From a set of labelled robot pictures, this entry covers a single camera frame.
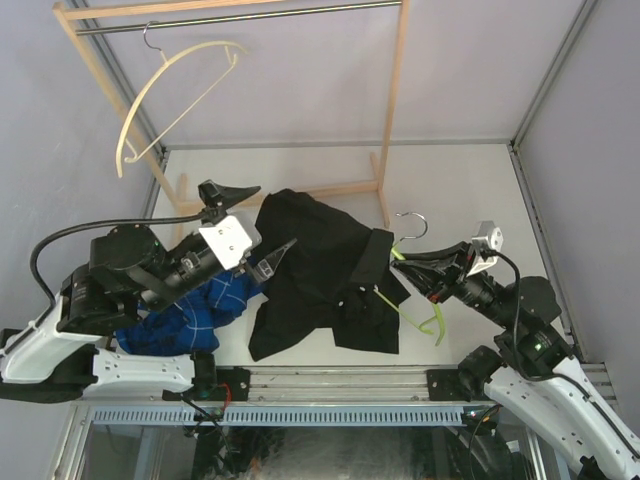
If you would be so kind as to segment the black shirt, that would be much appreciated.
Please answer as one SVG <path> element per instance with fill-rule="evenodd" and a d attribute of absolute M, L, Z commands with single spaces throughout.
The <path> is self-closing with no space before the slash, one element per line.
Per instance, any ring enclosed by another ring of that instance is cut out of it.
<path fill-rule="evenodd" d="M 286 246 L 264 289 L 249 340 L 259 361 L 287 350 L 317 329 L 336 346 L 396 355 L 400 316 L 410 293 L 390 271 L 394 236 L 290 189 L 268 195 L 256 227 L 257 259 Z"/>

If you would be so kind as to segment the green hanger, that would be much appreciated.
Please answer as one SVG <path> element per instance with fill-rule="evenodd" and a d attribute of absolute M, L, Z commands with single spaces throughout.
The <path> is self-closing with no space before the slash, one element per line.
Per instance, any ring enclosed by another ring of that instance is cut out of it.
<path fill-rule="evenodd" d="M 422 239 L 429 231 L 427 219 L 421 213 L 415 211 L 396 212 L 396 218 L 414 217 L 418 219 L 422 225 L 422 229 L 415 235 L 403 235 L 396 239 L 391 247 L 391 259 L 401 261 L 406 259 L 406 254 L 402 253 L 400 246 L 403 242 Z M 434 347 L 439 348 L 445 339 L 447 333 L 446 322 L 441 308 L 430 303 L 427 300 L 418 300 L 418 290 L 416 287 L 411 288 L 412 295 L 408 298 L 409 309 L 402 307 L 398 302 L 392 300 L 385 295 L 378 285 L 373 286 L 374 294 L 398 316 L 408 322 L 418 332 L 429 336 L 434 340 Z"/>

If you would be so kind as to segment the wooden clothes rack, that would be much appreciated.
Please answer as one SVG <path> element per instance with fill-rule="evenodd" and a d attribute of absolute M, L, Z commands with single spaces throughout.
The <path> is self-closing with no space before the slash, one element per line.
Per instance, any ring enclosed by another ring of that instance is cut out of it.
<path fill-rule="evenodd" d="M 171 212 L 198 206 L 183 150 L 347 147 L 363 176 L 302 177 L 319 199 L 385 180 L 408 31 L 406 1 L 58 1 L 53 15 L 116 116 L 121 180 L 142 167 Z"/>

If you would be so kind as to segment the blue plaid shirt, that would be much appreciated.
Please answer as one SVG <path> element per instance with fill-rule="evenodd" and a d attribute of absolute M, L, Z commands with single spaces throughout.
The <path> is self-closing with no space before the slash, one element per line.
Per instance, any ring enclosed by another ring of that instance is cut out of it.
<path fill-rule="evenodd" d="M 220 342 L 215 331 L 230 325 L 262 293 L 247 274 L 223 272 L 189 292 L 161 312 L 140 306 L 142 321 L 119 329 L 119 347 L 131 355 L 170 357 L 211 353 Z"/>

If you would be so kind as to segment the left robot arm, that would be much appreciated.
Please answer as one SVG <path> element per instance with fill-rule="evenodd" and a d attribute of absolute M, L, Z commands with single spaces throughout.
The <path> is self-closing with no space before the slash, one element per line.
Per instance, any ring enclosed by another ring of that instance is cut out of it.
<path fill-rule="evenodd" d="M 256 283 L 273 276 L 293 244 L 251 265 L 250 253 L 261 236 L 231 211 L 259 190 L 207 180 L 198 187 L 203 207 L 196 214 L 88 222 L 41 240 L 29 266 L 49 305 L 24 329 L 2 330 L 2 399 L 57 404 L 96 394 L 159 393 L 165 400 L 214 396 L 219 376 L 210 353 L 143 356 L 97 344 L 140 323 L 142 308 L 161 312 L 222 272 L 247 273 Z M 98 228 L 108 232 L 92 240 L 88 262 L 53 293 L 38 270 L 42 251 L 71 234 Z"/>

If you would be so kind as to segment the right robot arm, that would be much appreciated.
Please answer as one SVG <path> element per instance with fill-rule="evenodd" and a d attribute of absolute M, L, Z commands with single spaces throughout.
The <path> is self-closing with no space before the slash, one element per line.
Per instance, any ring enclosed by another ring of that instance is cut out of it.
<path fill-rule="evenodd" d="M 468 397 L 506 407 L 581 479 L 636 479 L 639 437 L 591 382 L 553 326 L 561 308 L 544 277 L 521 275 L 496 249 L 460 242 L 404 253 L 392 267 L 431 303 L 455 298 L 501 329 L 457 366 Z"/>

